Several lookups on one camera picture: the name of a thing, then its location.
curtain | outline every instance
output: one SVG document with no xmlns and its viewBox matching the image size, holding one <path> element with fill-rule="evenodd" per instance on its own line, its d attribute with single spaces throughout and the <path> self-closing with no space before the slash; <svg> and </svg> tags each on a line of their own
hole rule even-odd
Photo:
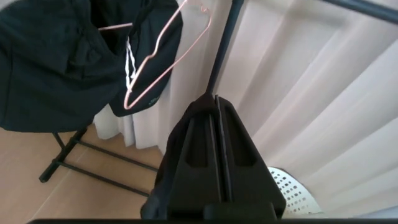
<svg viewBox="0 0 398 224">
<path fill-rule="evenodd" d="M 376 1 L 398 8 L 398 1 Z M 208 81 L 231 1 L 203 1 L 205 38 L 159 102 L 133 115 L 137 147 L 165 150 Z M 179 54 L 207 18 L 184 9 Z M 398 205 L 398 27 L 321 1 L 246 1 L 216 94 L 233 103 L 269 166 L 293 175 L 327 217 Z"/>
</svg>

black fabric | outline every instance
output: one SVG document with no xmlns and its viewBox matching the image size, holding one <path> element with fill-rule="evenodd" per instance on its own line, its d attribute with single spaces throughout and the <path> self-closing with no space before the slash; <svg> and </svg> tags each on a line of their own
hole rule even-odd
<svg viewBox="0 0 398 224">
<path fill-rule="evenodd" d="M 191 103 L 181 120 L 170 133 L 167 140 L 166 153 L 156 175 L 155 188 L 147 202 L 141 208 L 142 219 L 164 220 L 167 218 L 167 204 L 169 203 L 170 192 L 189 122 L 192 118 L 206 114 L 217 116 L 217 107 L 210 93 L 205 93 Z"/>
<path fill-rule="evenodd" d="M 167 78 L 131 110 L 126 93 L 125 48 L 136 66 L 178 8 L 175 0 L 22 0 L 0 12 L 0 126 L 10 131 L 64 132 L 89 125 L 106 104 L 116 115 L 153 105 Z M 133 28 L 98 28 L 133 22 Z M 178 49 L 179 16 L 133 92 L 140 94 L 169 67 Z"/>
</svg>

black garment rack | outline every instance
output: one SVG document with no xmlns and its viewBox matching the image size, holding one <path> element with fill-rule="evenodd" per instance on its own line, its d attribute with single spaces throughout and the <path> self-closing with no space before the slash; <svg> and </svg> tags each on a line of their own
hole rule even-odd
<svg viewBox="0 0 398 224">
<path fill-rule="evenodd" d="M 346 9 L 350 9 L 352 11 L 360 12 L 362 14 L 375 17 L 377 19 L 384 20 L 386 22 L 390 22 L 393 24 L 398 25 L 398 11 L 395 9 L 391 9 L 379 4 L 374 4 L 371 2 L 367 2 L 364 0 L 319 0 L 319 1 L 324 1 L 330 4 L 334 4 L 339 7 L 343 7 Z M 211 71 L 210 79 L 208 82 L 208 86 L 206 89 L 206 92 L 212 93 L 214 90 L 214 87 L 217 82 L 218 74 L 220 72 L 224 57 L 226 55 L 229 43 L 231 41 L 231 38 L 233 36 L 233 31 L 234 28 L 238 22 L 238 17 L 239 13 L 241 11 L 241 8 L 244 4 L 244 0 L 233 0 L 232 1 L 232 6 L 229 11 L 228 19 L 226 22 L 226 26 L 224 28 L 223 36 L 221 38 L 220 46 L 218 48 L 218 52 L 216 55 L 215 63 L 213 66 L 213 69 Z M 129 162 L 131 164 L 135 164 L 137 166 L 141 166 L 145 169 L 152 170 L 154 172 L 157 172 L 157 168 L 143 164 L 139 161 L 135 161 L 134 159 L 130 159 L 127 157 L 124 157 L 122 155 L 116 154 L 114 152 L 108 151 L 106 149 L 103 149 L 101 147 L 89 144 L 87 142 L 84 142 L 81 140 L 83 135 L 86 133 L 87 128 L 81 129 L 77 131 L 68 141 L 68 143 L 65 145 L 63 141 L 61 140 L 61 137 L 58 135 L 58 133 L 53 133 L 55 140 L 57 140 L 58 144 L 61 147 L 61 151 L 58 154 L 56 158 L 54 158 L 51 162 L 51 164 L 46 168 L 46 170 L 43 172 L 43 174 L 39 177 L 39 180 L 42 183 L 46 183 L 47 181 L 50 180 L 51 176 L 54 174 L 54 172 L 58 169 L 59 166 L 63 166 L 66 168 L 69 168 L 71 170 L 77 171 L 79 173 L 88 175 L 90 177 L 96 178 L 98 180 L 101 180 L 103 182 L 112 184 L 114 186 L 120 187 L 122 189 L 129 190 L 131 192 L 137 193 L 139 195 L 148 197 L 149 193 L 148 192 L 143 192 L 141 190 L 135 189 L 133 187 L 129 187 L 127 185 L 121 184 L 119 182 L 116 182 L 114 180 L 105 178 L 103 176 L 94 174 L 90 171 L 81 169 L 79 167 L 73 166 L 71 164 L 68 164 L 65 162 L 66 157 L 69 155 L 69 153 L 72 151 L 72 149 L 77 145 L 81 144 L 83 146 L 86 146 L 88 148 L 94 149 L 96 151 L 105 153 L 109 156 L 113 156 L 115 158 L 121 159 L 123 161 Z"/>
</svg>

white laundry basket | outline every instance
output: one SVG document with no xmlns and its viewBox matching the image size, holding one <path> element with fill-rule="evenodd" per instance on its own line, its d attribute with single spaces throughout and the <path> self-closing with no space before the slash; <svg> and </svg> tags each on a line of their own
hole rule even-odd
<svg viewBox="0 0 398 224">
<path fill-rule="evenodd" d="M 268 169 L 286 200 L 283 218 L 308 218 L 322 213 L 314 197 L 299 181 L 281 169 L 274 167 Z"/>
</svg>

floor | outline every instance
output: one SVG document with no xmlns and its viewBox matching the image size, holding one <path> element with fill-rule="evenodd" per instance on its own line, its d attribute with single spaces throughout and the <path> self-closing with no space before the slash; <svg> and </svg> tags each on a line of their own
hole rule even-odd
<svg viewBox="0 0 398 224">
<path fill-rule="evenodd" d="M 64 142 L 73 133 L 61 134 Z M 90 126 L 83 140 L 158 167 L 156 148 L 125 147 L 123 137 L 100 140 Z M 146 198 L 60 167 L 42 184 L 39 175 L 58 154 L 51 134 L 13 133 L 0 129 L 0 223 L 21 224 L 36 218 L 139 218 Z M 155 172 L 77 145 L 67 162 L 150 192 Z"/>
</svg>

